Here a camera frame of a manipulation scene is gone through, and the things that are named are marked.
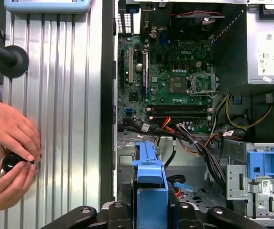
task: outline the sticker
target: sticker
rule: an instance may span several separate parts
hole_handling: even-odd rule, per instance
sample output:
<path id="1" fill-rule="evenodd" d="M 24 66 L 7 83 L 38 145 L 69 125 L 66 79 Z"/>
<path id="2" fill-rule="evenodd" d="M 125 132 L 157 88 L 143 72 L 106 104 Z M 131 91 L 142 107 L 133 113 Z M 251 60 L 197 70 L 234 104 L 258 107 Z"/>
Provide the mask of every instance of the sticker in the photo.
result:
<path id="1" fill-rule="evenodd" d="M 165 7 L 166 6 L 166 2 L 160 2 L 159 3 L 159 7 Z"/>
<path id="2" fill-rule="evenodd" d="M 270 194 L 270 184 L 269 181 L 262 182 L 262 193 L 263 194 Z"/>
<path id="3" fill-rule="evenodd" d="M 227 136 L 232 136 L 233 133 L 234 133 L 233 130 L 229 130 L 228 133 L 227 133 Z"/>
<path id="4" fill-rule="evenodd" d="M 150 125 L 144 123 L 143 126 L 142 126 L 142 128 L 141 128 L 141 131 L 146 133 L 149 128 L 150 128 Z"/>
<path id="5" fill-rule="evenodd" d="M 274 75 L 274 32 L 258 35 L 258 74 Z"/>
<path id="6" fill-rule="evenodd" d="M 272 79 L 267 76 L 263 76 L 263 80 L 266 82 L 269 82 L 269 83 L 271 83 L 271 81 L 272 81 Z"/>

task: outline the green circuit board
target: green circuit board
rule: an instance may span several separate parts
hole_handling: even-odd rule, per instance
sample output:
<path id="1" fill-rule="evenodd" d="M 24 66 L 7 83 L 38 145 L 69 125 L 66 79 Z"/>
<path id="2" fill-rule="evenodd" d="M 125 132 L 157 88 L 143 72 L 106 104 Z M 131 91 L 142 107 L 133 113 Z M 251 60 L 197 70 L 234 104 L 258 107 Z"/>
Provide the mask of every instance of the green circuit board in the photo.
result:
<path id="1" fill-rule="evenodd" d="M 210 90 L 211 47 L 209 42 L 178 42 L 160 45 L 150 43 L 149 46 L 149 92 L 142 95 L 142 55 L 143 44 L 138 36 L 119 37 L 118 68 L 118 122 L 127 117 L 127 110 L 132 111 L 132 118 L 137 124 L 143 122 L 160 126 L 161 122 L 149 120 L 146 107 L 149 105 L 206 105 L 210 107 L 212 100 L 206 95 L 189 95 L 190 76 L 198 75 L 194 80 L 197 91 Z M 133 83 L 128 83 L 129 49 L 133 54 Z M 182 120 L 193 132 L 211 131 L 211 121 L 206 119 Z"/>

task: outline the power supply label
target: power supply label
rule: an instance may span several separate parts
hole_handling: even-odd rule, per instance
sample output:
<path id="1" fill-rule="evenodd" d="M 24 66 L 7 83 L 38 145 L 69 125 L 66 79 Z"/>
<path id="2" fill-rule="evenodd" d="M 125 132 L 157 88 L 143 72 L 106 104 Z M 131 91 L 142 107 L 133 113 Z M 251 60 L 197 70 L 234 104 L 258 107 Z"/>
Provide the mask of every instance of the power supply label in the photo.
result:
<path id="1" fill-rule="evenodd" d="M 258 74 L 274 75 L 274 33 L 258 34 Z"/>

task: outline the aluminum side panel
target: aluminum side panel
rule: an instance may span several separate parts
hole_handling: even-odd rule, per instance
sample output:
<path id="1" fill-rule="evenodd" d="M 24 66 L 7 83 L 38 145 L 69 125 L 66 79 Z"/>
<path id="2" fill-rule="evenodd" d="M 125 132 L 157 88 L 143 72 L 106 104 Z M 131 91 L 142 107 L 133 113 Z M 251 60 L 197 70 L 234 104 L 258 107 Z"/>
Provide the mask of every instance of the aluminum side panel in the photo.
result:
<path id="1" fill-rule="evenodd" d="M 0 212 L 0 229 L 39 229 L 73 208 L 100 205 L 102 2 L 86 15 L 7 12 L 6 45 L 30 57 L 4 78 L 4 102 L 39 127 L 42 162 L 25 197 Z"/>

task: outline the hand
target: hand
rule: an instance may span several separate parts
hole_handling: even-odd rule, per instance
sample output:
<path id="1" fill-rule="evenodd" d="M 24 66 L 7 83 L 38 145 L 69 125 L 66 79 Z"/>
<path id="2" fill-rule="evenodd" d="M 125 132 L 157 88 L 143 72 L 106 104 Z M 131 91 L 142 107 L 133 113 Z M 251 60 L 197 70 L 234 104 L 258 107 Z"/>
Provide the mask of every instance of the hand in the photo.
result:
<path id="1" fill-rule="evenodd" d="M 0 103 L 0 157 L 5 148 L 27 161 L 40 161 L 40 135 L 35 125 L 13 107 Z"/>
<path id="2" fill-rule="evenodd" d="M 35 175 L 35 165 L 19 162 L 10 172 L 0 178 L 0 210 L 13 207 L 30 188 Z"/>

